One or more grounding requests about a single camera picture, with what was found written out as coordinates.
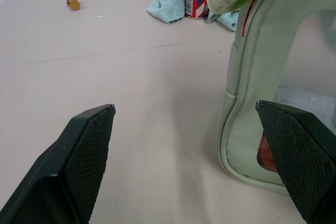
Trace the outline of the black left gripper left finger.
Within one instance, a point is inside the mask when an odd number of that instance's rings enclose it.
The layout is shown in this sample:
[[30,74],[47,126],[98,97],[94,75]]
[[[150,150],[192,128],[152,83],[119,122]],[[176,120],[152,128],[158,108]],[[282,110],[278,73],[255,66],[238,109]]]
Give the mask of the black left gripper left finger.
[[74,116],[33,163],[1,223],[88,223],[106,170],[114,104]]

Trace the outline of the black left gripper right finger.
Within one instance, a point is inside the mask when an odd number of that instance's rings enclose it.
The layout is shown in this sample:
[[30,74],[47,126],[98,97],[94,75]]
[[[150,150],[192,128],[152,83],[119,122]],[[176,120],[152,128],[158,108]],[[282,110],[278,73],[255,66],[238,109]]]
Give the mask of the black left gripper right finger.
[[312,113],[259,100],[275,168],[306,223],[335,223],[335,135]]

